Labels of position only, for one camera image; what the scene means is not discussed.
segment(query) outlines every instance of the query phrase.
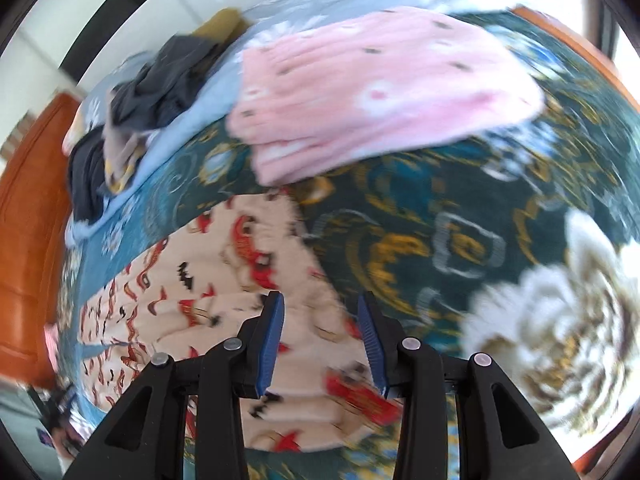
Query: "yellow cloth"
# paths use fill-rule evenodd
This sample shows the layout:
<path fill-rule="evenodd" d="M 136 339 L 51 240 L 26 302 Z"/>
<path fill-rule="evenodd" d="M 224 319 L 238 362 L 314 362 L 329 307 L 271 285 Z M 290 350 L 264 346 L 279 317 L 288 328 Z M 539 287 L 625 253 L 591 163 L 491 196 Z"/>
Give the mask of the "yellow cloth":
<path fill-rule="evenodd" d="M 225 50 L 251 26 L 238 9 L 222 9 L 192 32 L 194 36 L 215 41 Z"/>

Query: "fabric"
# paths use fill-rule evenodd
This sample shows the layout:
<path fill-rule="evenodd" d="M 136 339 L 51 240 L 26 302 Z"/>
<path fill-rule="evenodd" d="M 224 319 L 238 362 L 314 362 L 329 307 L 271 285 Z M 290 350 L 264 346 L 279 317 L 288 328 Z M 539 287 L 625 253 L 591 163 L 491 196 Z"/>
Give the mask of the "fabric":
<path fill-rule="evenodd" d="M 110 92 L 109 100 L 112 97 L 113 93 Z M 146 140 L 143 134 L 114 126 L 111 116 L 111 107 L 108 107 L 102 130 L 104 179 L 109 191 L 116 195 L 127 187 L 138 161 L 145 155 Z"/>
<path fill-rule="evenodd" d="M 108 345 L 82 362 L 94 405 L 108 411 L 154 352 L 181 360 L 235 336 L 260 313 L 260 293 L 277 289 L 286 304 L 278 359 L 266 396 L 241 401 L 245 444 L 327 449 L 397 422 L 401 405 L 374 392 L 354 321 L 303 234 L 286 195 L 241 195 L 133 260 L 82 308 L 79 341 Z"/>
<path fill-rule="evenodd" d="M 48 324 L 44 327 L 44 343 L 47 347 L 47 356 L 54 372 L 58 371 L 58 326 Z"/>
<path fill-rule="evenodd" d="M 113 70 L 98 82 L 80 103 L 78 110 L 84 119 L 84 130 L 88 132 L 105 123 L 108 93 L 124 82 L 131 81 L 138 72 L 148 63 L 152 63 L 156 54 L 154 52 L 140 52 L 128 57 L 120 66 Z"/>
<path fill-rule="evenodd" d="M 605 56 L 593 43 L 580 36 L 577 32 L 566 27 L 562 23 L 558 22 L 555 18 L 552 18 L 542 12 L 536 12 L 535 10 L 528 9 L 527 7 L 517 7 L 513 9 L 514 14 L 523 17 L 530 23 L 537 25 L 545 32 L 548 32 L 557 40 L 564 43 L 583 57 L 591 66 L 594 67 L 611 85 L 620 92 L 627 101 L 640 112 L 640 103 L 631 95 L 629 90 L 626 89 L 622 81 L 620 81 L 620 74 L 618 69 L 612 60 Z"/>
<path fill-rule="evenodd" d="M 71 150 L 78 143 L 87 130 L 84 127 L 84 117 L 82 116 L 82 110 L 78 108 L 74 120 L 69 126 L 69 130 L 66 132 L 65 138 L 62 139 L 62 153 L 66 156 L 71 154 Z"/>
<path fill-rule="evenodd" d="M 208 22 L 195 30 L 193 36 L 212 41 L 216 45 L 215 51 L 207 55 L 208 62 L 211 62 L 241 36 L 248 27 L 249 24 L 242 19 L 242 16 L 236 9 L 222 9 Z M 162 53 L 163 56 L 167 54 L 164 50 L 161 50 L 160 53 Z M 111 103 L 113 99 L 113 92 L 108 92 L 108 101 Z M 105 152 L 104 170 L 107 187 L 112 194 L 116 195 L 128 186 L 131 177 L 136 171 L 140 158 L 145 155 L 149 134 L 148 132 L 131 131 L 129 128 L 123 126 L 115 126 L 113 124 L 111 106 L 107 108 L 103 131 Z"/>
<path fill-rule="evenodd" d="M 482 285 L 460 320 L 462 355 L 488 352 L 572 460 L 617 425 L 640 386 L 640 244 L 616 251 L 569 209 L 566 263 Z"/>
<path fill-rule="evenodd" d="M 168 126 L 195 101 L 215 52 L 216 44 L 205 38 L 169 38 L 153 63 L 115 89 L 113 124 L 134 132 Z"/>
<path fill-rule="evenodd" d="M 490 33 L 396 7 L 245 50 L 227 121 L 270 186 L 511 126 L 542 107 L 542 90 Z"/>
<path fill-rule="evenodd" d="M 67 185 L 74 218 L 97 221 L 104 209 L 104 153 L 102 127 L 82 137 L 69 155 Z"/>
<path fill-rule="evenodd" d="M 431 9 L 444 14 L 504 10 L 516 6 L 519 0 L 264 0 L 247 10 L 244 18 L 255 22 L 213 67 L 212 75 L 200 91 L 194 104 L 180 115 L 159 136 L 140 161 L 130 186 L 110 204 L 102 218 L 88 225 L 70 218 L 65 231 L 67 247 L 74 247 L 92 237 L 114 215 L 122 212 L 126 203 L 151 174 L 203 128 L 228 114 L 238 100 L 241 87 L 240 57 L 249 46 L 259 46 L 295 32 L 319 25 L 341 22 L 376 10 L 396 6 Z M 104 99 L 106 89 L 100 94 Z"/>
<path fill-rule="evenodd" d="M 237 9 L 221 9 L 200 25 L 191 35 L 207 38 L 222 46 L 222 50 L 240 38 L 251 24 Z"/>

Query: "orange wooden headboard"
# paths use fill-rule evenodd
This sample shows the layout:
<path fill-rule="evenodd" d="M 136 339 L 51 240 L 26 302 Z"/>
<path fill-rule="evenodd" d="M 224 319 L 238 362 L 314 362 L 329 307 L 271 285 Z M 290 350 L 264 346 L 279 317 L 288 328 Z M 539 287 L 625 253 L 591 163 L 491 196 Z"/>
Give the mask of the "orange wooden headboard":
<path fill-rule="evenodd" d="M 53 386 L 44 325 L 56 299 L 70 212 L 62 139 L 79 103 L 58 94 L 0 177 L 0 375 Z"/>

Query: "metal screw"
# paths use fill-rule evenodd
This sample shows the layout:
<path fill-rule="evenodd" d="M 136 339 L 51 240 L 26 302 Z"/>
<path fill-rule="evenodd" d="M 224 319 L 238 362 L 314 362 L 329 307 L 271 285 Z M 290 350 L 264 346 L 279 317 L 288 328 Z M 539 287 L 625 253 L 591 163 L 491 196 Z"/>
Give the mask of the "metal screw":
<path fill-rule="evenodd" d="M 242 341 L 237 337 L 230 337 L 222 344 L 222 346 L 225 350 L 238 350 L 242 347 Z"/>
<path fill-rule="evenodd" d="M 474 355 L 474 361 L 480 366 L 488 366 L 491 364 L 491 358 L 487 354 Z"/>
<path fill-rule="evenodd" d="M 151 356 L 151 364 L 153 366 L 157 366 L 161 368 L 168 362 L 169 362 L 169 354 L 165 354 L 164 352 L 156 352 Z"/>
<path fill-rule="evenodd" d="M 402 339 L 402 346 L 407 350 L 417 350 L 420 348 L 420 340 L 415 337 L 405 337 Z"/>

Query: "pink towel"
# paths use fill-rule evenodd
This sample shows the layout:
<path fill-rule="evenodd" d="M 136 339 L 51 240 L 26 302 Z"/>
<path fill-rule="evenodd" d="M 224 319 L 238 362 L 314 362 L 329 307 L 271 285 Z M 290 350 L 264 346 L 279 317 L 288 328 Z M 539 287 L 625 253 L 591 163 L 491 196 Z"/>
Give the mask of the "pink towel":
<path fill-rule="evenodd" d="M 260 184 L 448 144 L 540 113 L 542 90 L 498 39 L 414 7 L 286 36 L 243 56 L 229 132 Z"/>
<path fill-rule="evenodd" d="M 47 324 L 44 326 L 44 343 L 47 346 L 47 356 L 54 372 L 58 372 L 58 326 Z"/>

